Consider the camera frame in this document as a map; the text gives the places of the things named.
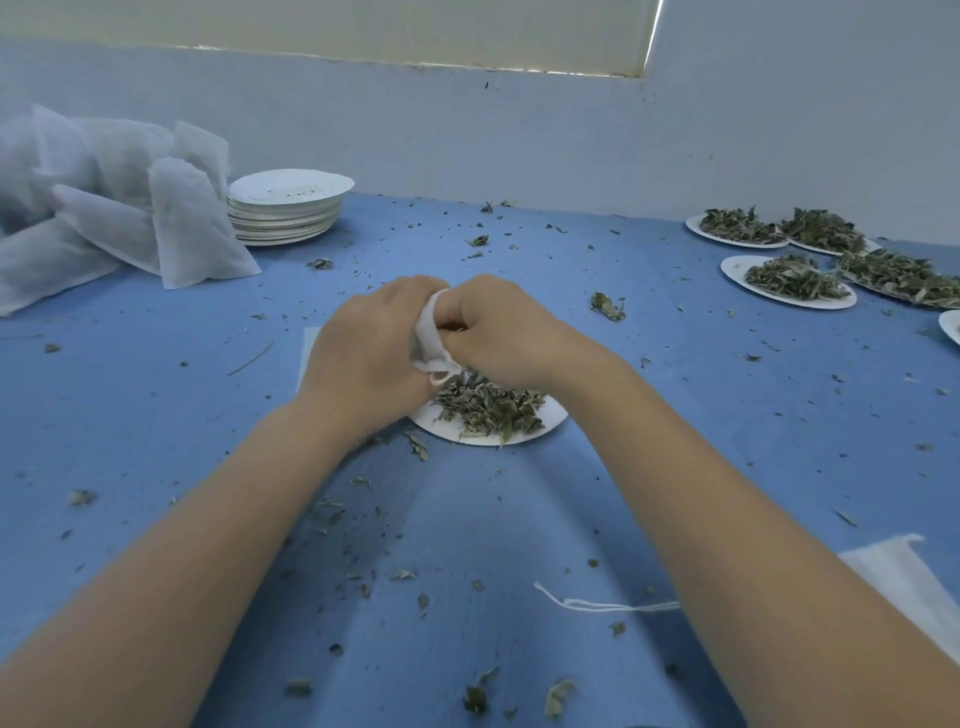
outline tea bag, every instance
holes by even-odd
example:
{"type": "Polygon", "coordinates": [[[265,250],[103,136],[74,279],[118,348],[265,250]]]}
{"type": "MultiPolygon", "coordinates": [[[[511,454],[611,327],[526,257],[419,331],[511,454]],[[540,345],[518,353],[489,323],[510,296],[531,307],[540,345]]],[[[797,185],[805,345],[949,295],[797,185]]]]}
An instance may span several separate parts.
{"type": "Polygon", "coordinates": [[[164,288],[260,272],[206,174],[182,159],[161,159],[150,168],[150,191],[164,288]]]}
{"type": "Polygon", "coordinates": [[[40,200],[56,209],[53,188],[57,184],[85,192],[100,188],[100,167],[93,156],[83,127],[55,111],[34,105],[37,167],[34,187],[40,200]]]}
{"type": "Polygon", "coordinates": [[[147,273],[160,275],[154,218],[150,212],[58,184],[57,216],[98,248],[147,273]]]}
{"type": "Polygon", "coordinates": [[[0,227],[7,234],[53,214],[34,186],[38,164],[33,119],[15,116],[0,127],[0,227]]]}
{"type": "Polygon", "coordinates": [[[433,294],[427,300],[414,326],[414,331],[410,334],[410,361],[421,372],[429,373],[430,380],[438,386],[445,384],[448,379],[464,370],[446,350],[437,332],[437,324],[433,320],[433,309],[441,293],[443,291],[433,294]]]}
{"type": "Polygon", "coordinates": [[[150,206],[148,171],[167,157],[174,136],[156,124],[130,119],[79,119],[100,165],[104,189],[117,202],[150,206]]]}
{"type": "Polygon", "coordinates": [[[0,316],[121,266],[56,217],[17,232],[0,245],[0,316]]]}
{"type": "Polygon", "coordinates": [[[188,161],[205,172],[218,200],[227,198],[229,145],[225,139],[200,127],[178,121],[174,127],[174,146],[170,156],[188,161]]]}

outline plate of dried leaves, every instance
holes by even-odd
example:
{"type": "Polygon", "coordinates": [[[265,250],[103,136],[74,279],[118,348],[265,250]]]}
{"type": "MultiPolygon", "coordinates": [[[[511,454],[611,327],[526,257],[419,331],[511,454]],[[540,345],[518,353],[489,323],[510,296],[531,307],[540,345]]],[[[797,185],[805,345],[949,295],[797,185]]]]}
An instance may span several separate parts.
{"type": "Polygon", "coordinates": [[[960,311],[944,311],[939,321],[944,333],[960,346],[960,311]]]}
{"type": "Polygon", "coordinates": [[[864,237],[853,223],[825,209],[794,207],[793,219],[781,220],[780,229],[786,233],[787,242],[814,253],[862,254],[880,248],[873,240],[864,237]]]}
{"type": "Polygon", "coordinates": [[[868,291],[931,308],[960,308],[960,277],[937,273],[929,260],[877,250],[843,255],[843,275],[868,291]]]}
{"type": "Polygon", "coordinates": [[[703,215],[694,215],[686,226],[698,235],[741,248],[782,248],[790,241],[773,223],[763,223],[754,208],[744,212],[737,209],[712,207],[703,215]]]}
{"type": "Polygon", "coordinates": [[[543,392],[508,389],[464,371],[410,419],[451,442],[500,447],[545,435],[566,419],[566,410],[543,392]]]}
{"type": "Polygon", "coordinates": [[[856,303],[856,294],[839,272],[818,270],[806,255],[734,255],[720,263],[720,270],[747,290],[782,303],[826,310],[856,303]]]}

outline person's right arm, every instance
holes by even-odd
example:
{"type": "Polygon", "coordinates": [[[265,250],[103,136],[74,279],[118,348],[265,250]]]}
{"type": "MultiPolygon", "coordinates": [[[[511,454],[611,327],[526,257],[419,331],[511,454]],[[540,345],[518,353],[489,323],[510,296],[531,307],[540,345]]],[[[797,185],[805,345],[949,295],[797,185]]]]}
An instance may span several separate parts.
{"type": "Polygon", "coordinates": [[[960,667],[623,359],[492,276],[441,294],[436,320],[460,329],[455,360],[566,407],[751,726],[960,726],[960,667]]]}

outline forearm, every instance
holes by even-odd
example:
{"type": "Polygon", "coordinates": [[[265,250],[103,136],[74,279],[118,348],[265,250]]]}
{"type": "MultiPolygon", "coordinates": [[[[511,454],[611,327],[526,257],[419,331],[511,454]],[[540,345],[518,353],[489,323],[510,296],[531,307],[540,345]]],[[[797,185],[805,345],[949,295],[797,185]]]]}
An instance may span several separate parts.
{"type": "Polygon", "coordinates": [[[939,648],[625,362],[592,343],[579,351],[557,396],[751,725],[960,725],[960,676],[939,648]]]}
{"type": "Polygon", "coordinates": [[[0,666],[16,726],[188,726],[283,539],[346,452],[292,405],[0,666]]]}

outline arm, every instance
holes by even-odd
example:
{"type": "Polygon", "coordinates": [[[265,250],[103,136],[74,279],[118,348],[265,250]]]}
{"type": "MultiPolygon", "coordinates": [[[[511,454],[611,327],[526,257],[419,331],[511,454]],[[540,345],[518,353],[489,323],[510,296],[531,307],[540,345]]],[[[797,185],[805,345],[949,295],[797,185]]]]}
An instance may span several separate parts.
{"type": "Polygon", "coordinates": [[[567,408],[750,725],[960,725],[960,669],[625,361],[492,277],[442,294],[436,315],[466,328],[444,337],[454,359],[567,408]]]}
{"type": "Polygon", "coordinates": [[[341,306],[294,401],[0,666],[3,724],[188,726],[319,484],[351,446],[432,395],[407,341],[444,286],[398,279],[341,306]]]}

